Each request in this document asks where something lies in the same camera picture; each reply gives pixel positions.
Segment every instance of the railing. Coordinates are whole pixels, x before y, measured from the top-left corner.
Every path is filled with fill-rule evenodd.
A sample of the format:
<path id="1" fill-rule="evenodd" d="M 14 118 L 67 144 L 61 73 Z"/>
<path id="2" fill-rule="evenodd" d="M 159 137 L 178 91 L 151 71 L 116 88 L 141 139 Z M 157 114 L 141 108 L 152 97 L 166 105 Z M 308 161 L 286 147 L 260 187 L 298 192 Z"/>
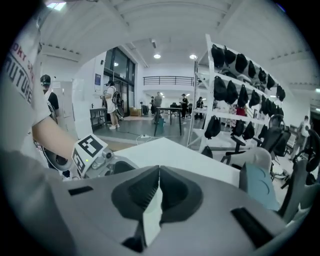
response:
<path id="1" fill-rule="evenodd" d="M 194 86 L 194 78 L 188 76 L 145 76 L 143 78 L 143 85 Z"/>

